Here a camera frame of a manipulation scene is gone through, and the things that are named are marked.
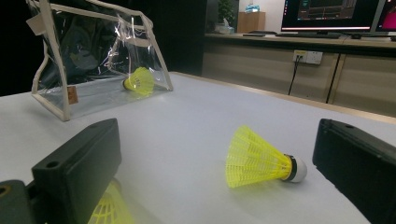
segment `table surface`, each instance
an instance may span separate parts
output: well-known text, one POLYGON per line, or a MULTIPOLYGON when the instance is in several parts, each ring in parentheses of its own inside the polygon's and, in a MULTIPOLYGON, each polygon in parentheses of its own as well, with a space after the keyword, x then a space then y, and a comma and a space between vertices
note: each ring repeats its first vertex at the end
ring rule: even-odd
POLYGON ((172 73, 174 91, 62 122, 29 92, 0 98, 0 181, 31 167, 85 127, 117 118, 117 178, 135 223, 368 223, 312 163, 320 119, 396 145, 396 119, 172 73), (247 125, 308 169, 299 184, 225 181, 234 131, 247 125))

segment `clear plastic bag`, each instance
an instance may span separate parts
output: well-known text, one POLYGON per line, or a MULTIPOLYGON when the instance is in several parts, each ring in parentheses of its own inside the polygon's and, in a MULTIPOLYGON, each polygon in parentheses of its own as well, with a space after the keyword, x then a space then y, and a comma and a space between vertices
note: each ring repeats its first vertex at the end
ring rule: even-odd
POLYGON ((143 13, 96 0, 26 2, 45 55, 32 95, 61 120, 173 90, 143 13))

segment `power outlet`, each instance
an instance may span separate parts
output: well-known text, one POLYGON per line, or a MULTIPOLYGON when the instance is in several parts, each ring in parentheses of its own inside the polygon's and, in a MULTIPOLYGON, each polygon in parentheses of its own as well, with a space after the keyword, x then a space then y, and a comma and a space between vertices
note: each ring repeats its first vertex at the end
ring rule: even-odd
POLYGON ((323 52, 308 51, 306 54, 306 63, 320 64, 323 52))
POLYGON ((294 50, 294 55, 293 55, 293 61, 296 62, 297 61, 297 56, 300 56, 300 60, 298 61, 299 63, 305 63, 306 62, 306 55, 307 55, 307 51, 306 50, 299 50, 299 49, 295 49, 294 50))

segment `dark wall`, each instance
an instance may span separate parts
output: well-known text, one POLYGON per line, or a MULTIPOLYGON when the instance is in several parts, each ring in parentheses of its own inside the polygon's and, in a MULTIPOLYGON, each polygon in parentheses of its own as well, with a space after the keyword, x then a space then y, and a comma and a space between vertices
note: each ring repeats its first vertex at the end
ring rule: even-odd
POLYGON ((26 24, 31 18, 24 0, 7 2, 9 13, 2 13, 2 69, 0 96, 30 91, 35 71, 44 54, 42 39, 26 24))
POLYGON ((168 70, 196 76, 202 73, 206 1, 106 0, 149 17, 168 70))

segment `brown tag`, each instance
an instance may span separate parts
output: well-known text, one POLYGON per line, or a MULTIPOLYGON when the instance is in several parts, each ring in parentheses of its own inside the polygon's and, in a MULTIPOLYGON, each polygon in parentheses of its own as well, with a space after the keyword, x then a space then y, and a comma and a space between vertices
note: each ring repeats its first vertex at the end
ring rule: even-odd
POLYGON ((44 25, 43 17, 41 16, 41 14, 30 18, 26 21, 26 23, 29 25, 30 29, 32 29, 35 35, 43 35, 44 33, 46 33, 46 26, 44 25))
POLYGON ((76 86, 67 87, 67 97, 69 98, 70 105, 78 103, 76 86))

